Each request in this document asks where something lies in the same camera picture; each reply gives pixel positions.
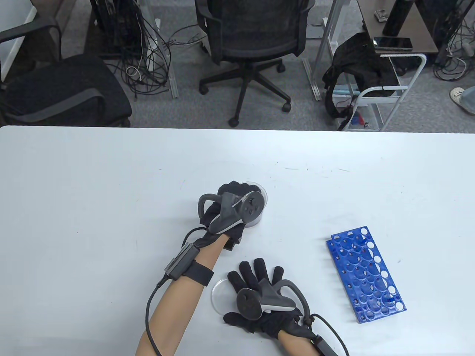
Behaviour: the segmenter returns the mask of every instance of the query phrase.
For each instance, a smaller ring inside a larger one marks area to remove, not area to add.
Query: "person's leg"
[[[450,91],[450,99],[470,115],[475,115],[475,86],[468,89],[460,87]]]

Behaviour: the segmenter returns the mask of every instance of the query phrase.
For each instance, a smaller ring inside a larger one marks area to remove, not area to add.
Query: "black bottle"
[[[396,37],[412,8],[414,0],[396,0],[383,29],[383,35]]]

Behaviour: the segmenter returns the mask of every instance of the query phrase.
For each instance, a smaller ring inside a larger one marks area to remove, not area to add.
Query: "white sneaker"
[[[466,111],[468,114],[470,115],[474,115],[475,116],[475,112],[472,111],[470,108],[466,107],[462,101],[462,93],[465,91],[464,88],[460,88],[460,87],[457,87],[457,88],[454,88],[450,91],[450,99],[452,99],[452,101],[454,103],[456,103],[458,106],[460,106],[464,111]]]

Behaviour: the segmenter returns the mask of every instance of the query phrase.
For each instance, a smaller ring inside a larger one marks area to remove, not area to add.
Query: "chair base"
[[[199,81],[199,92],[202,95],[206,95],[209,91],[206,84],[221,82],[223,80],[228,80],[228,79],[242,78],[243,82],[241,85],[241,93],[237,101],[238,104],[236,108],[236,113],[234,114],[234,117],[232,117],[228,121],[228,124],[231,127],[236,127],[239,125],[239,113],[241,112],[241,107],[244,101],[244,96],[246,95],[247,86],[252,80],[255,80],[256,82],[261,84],[264,88],[280,96],[282,99],[285,99],[285,104],[282,107],[282,111],[290,112],[290,110],[292,109],[292,106],[290,104],[290,96],[287,95],[284,91],[282,91],[279,87],[274,85],[262,74],[260,74],[260,71],[273,67],[273,66],[277,66],[278,73],[285,72],[285,65],[282,62],[282,59],[277,59],[274,61],[259,64],[259,65],[255,65],[253,63],[238,63],[238,64],[239,64],[239,68],[237,69],[233,69],[224,73],[213,75],[208,78],[201,79]]]

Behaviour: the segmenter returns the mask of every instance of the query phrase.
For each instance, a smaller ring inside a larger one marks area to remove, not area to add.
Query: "forearm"
[[[215,243],[203,247],[195,258],[196,262],[212,270],[227,240],[228,237],[222,235]],[[150,332],[163,356],[175,354],[203,288],[201,284],[181,276],[165,291],[150,319]],[[143,333],[135,355],[155,355],[146,333]]]
[[[293,336],[283,330],[279,332],[278,338],[290,356],[320,356],[307,338]]]

